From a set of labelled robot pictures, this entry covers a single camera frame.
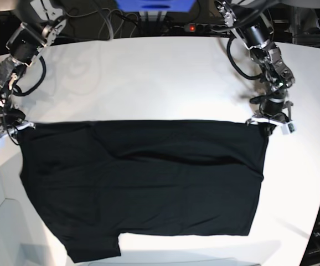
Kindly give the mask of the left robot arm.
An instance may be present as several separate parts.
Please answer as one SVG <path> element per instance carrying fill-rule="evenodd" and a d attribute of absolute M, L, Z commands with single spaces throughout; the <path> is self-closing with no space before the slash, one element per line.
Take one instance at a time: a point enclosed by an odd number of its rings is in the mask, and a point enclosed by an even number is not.
<path fill-rule="evenodd" d="M 231 1 L 215 1 L 214 5 L 225 23 L 225 27 L 217 32 L 230 32 L 226 54 L 231 65 L 245 79 L 257 80 L 264 86 L 261 95 L 250 99 L 250 104 L 256 105 L 257 109 L 246 123 L 265 124 L 269 133 L 276 127 L 280 127 L 285 135 L 294 133 L 293 103 L 287 100 L 287 96 L 295 77 L 284 63 L 280 48 L 272 40 L 274 28 L 264 15 L 270 1 L 253 1 L 246 6 Z M 251 60 L 259 66 L 260 74 L 249 76 L 237 66 L 231 54 L 234 39 L 242 41 Z"/>

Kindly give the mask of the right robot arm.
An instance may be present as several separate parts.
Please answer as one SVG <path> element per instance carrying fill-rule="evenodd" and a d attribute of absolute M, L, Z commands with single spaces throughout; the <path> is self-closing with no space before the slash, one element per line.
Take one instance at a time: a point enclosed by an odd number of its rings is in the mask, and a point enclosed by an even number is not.
<path fill-rule="evenodd" d="M 41 84 L 47 70 L 42 51 L 65 28 L 67 16 L 60 1 L 0 1 L 0 12 L 5 11 L 11 11 L 21 24 L 7 40 L 9 55 L 0 62 L 0 144 L 6 137 L 17 144 L 18 132 L 35 125 L 26 121 L 13 97 L 27 96 Z M 41 78 L 31 89 L 22 92 L 17 83 L 36 62 L 42 65 Z"/>

